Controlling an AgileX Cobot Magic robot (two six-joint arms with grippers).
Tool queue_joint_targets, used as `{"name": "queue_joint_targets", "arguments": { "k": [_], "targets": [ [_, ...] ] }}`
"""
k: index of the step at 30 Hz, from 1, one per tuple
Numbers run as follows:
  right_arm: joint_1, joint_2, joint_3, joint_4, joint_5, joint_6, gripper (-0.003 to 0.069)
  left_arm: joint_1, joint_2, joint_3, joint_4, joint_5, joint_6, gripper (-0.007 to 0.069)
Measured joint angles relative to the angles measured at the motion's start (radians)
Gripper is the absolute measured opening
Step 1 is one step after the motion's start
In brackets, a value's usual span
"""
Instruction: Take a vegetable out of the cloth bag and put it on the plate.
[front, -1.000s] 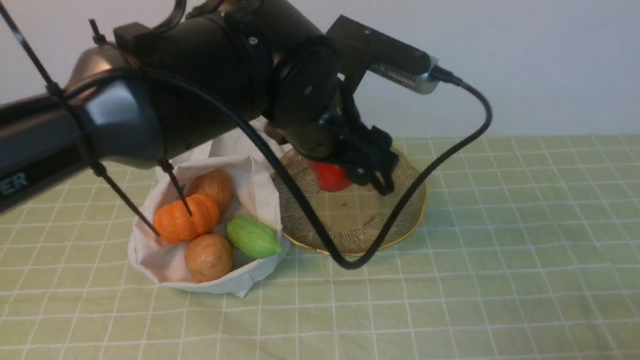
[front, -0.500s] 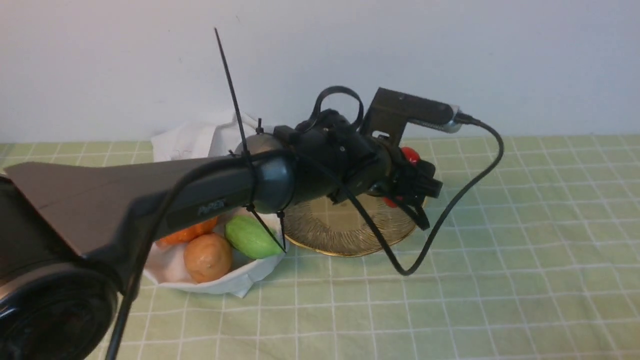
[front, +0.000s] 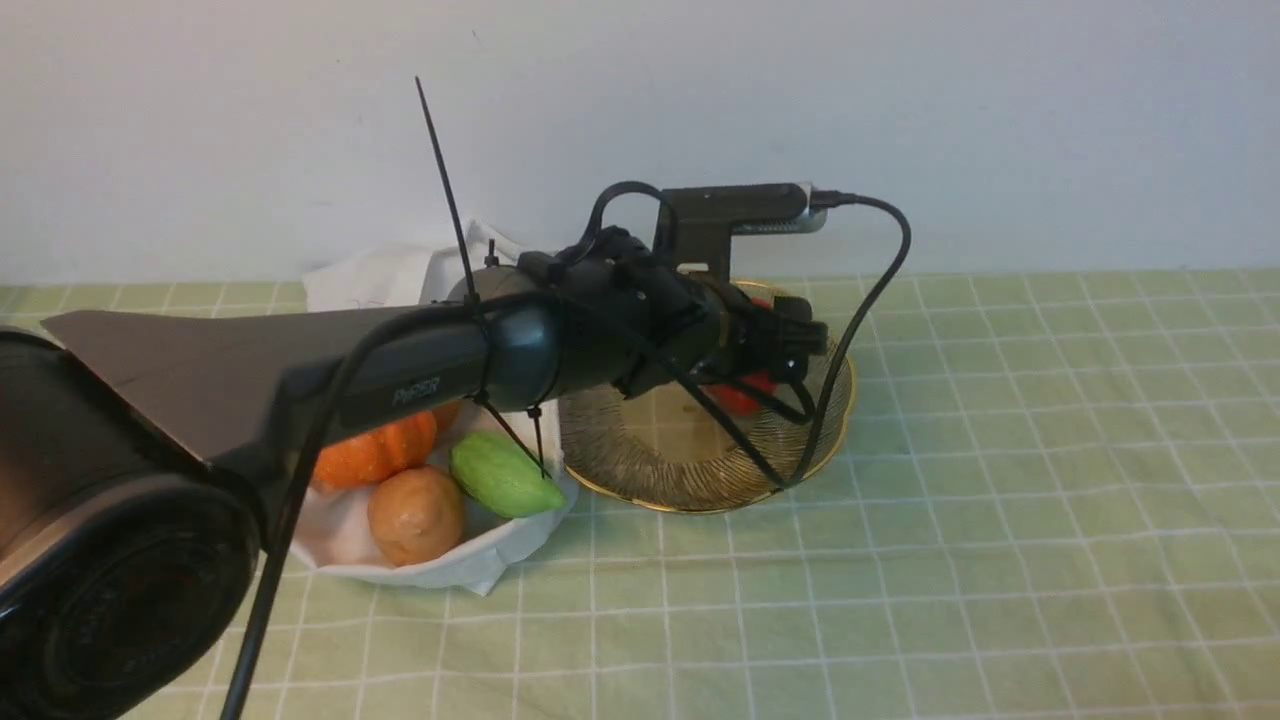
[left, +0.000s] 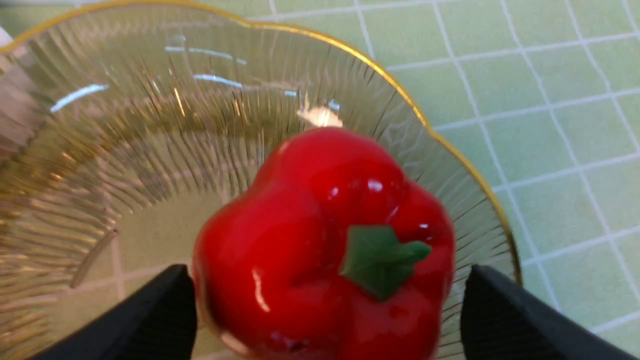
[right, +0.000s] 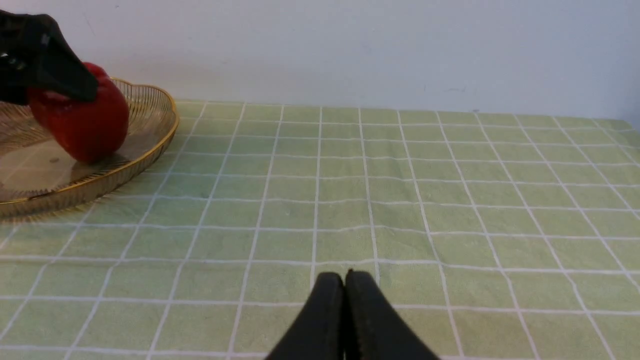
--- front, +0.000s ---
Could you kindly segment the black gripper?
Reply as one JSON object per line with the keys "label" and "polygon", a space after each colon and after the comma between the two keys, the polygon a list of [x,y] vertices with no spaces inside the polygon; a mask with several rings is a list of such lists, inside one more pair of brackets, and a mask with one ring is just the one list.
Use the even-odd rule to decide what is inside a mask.
{"label": "black gripper", "polygon": [[754,299],[708,272],[686,273],[618,227],[516,266],[554,302],[554,396],[609,386],[626,398],[686,379],[772,386],[806,378],[828,329],[795,299]]}

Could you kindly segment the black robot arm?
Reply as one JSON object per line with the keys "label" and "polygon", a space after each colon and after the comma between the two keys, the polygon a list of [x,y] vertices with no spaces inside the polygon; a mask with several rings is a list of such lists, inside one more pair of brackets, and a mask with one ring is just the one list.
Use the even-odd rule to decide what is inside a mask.
{"label": "black robot arm", "polygon": [[799,299],[684,273],[620,228],[493,251],[442,302],[270,316],[105,310],[3,328],[3,716],[116,719],[282,562],[306,456],[460,398],[521,411],[827,350]]}

